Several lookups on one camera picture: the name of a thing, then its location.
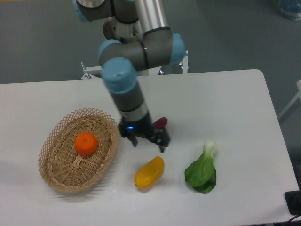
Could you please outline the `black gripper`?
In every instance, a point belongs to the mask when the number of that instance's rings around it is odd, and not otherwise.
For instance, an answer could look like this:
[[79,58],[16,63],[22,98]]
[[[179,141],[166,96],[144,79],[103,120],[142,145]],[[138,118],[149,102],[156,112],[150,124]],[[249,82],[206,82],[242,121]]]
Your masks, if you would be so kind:
[[156,144],[160,152],[164,153],[170,143],[170,136],[166,128],[155,129],[153,127],[149,112],[136,121],[130,119],[126,112],[120,113],[122,115],[118,128],[123,138],[127,138],[134,147],[138,144],[136,137],[145,138]]

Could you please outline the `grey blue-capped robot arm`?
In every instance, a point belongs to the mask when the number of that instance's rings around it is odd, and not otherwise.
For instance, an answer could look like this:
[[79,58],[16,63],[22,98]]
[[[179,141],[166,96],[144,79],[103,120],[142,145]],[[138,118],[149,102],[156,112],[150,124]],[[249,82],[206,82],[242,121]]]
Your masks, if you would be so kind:
[[175,64],[183,60],[185,44],[168,25],[161,0],[75,0],[82,21],[110,21],[112,38],[98,51],[101,77],[121,116],[122,137],[137,145],[141,137],[163,152],[170,136],[155,128],[137,80],[139,71]]

